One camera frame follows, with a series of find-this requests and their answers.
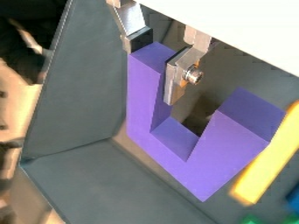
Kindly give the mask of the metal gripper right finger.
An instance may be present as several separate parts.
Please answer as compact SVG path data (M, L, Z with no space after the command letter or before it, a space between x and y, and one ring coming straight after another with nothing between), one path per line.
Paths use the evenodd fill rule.
M200 82L200 59L210 45L210 36L189 26L185 26L182 40L190 47L184 47L165 62L162 101L168 105L182 97L188 84Z

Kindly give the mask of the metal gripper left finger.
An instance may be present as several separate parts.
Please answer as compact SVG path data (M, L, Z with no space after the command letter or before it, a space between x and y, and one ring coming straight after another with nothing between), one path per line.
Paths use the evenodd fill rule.
M134 0L105 0L120 31L122 48L132 53L153 43L153 29L145 25L141 6Z

